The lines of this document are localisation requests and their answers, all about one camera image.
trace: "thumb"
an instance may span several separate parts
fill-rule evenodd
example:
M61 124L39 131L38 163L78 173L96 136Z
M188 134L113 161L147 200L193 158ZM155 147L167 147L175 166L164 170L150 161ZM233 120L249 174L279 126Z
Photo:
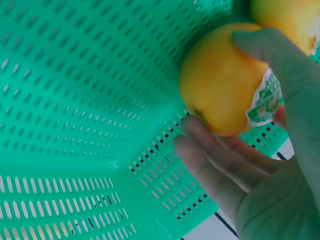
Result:
M320 68L276 28L234 32L234 44L247 55L269 64L281 84L284 101L315 85L320 91Z

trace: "plastic crate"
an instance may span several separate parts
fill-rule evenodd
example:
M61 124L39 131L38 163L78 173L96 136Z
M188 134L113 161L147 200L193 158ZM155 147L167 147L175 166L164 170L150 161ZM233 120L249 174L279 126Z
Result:
M215 213L173 150L178 74L246 5L0 0L0 239L179 239ZM269 156L287 137L242 136Z

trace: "citrus fruit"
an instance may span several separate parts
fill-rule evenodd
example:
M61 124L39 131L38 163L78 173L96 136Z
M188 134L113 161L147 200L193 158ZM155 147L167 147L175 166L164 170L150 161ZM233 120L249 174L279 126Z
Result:
M257 24L279 29L305 54L312 54L319 31L319 0L251 0L250 11Z
M182 65L179 90L185 105L218 135L249 129L246 111L268 65L235 47L232 32L260 29L253 23L223 25L196 43Z

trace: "fruit sticker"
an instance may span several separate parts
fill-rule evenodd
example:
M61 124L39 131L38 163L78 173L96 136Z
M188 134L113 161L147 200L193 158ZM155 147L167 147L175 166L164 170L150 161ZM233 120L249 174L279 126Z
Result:
M269 124L274 119L281 100L280 83L269 68L253 95L251 108L246 111L248 125L259 127Z

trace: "human hand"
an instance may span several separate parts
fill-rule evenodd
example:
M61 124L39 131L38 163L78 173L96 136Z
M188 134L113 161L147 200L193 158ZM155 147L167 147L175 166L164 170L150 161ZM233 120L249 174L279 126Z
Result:
M238 137L216 137L196 117L175 140L185 167L235 223L242 240L320 239L320 67L282 33L237 32L246 54L269 63L285 101L277 121L296 155L277 161Z

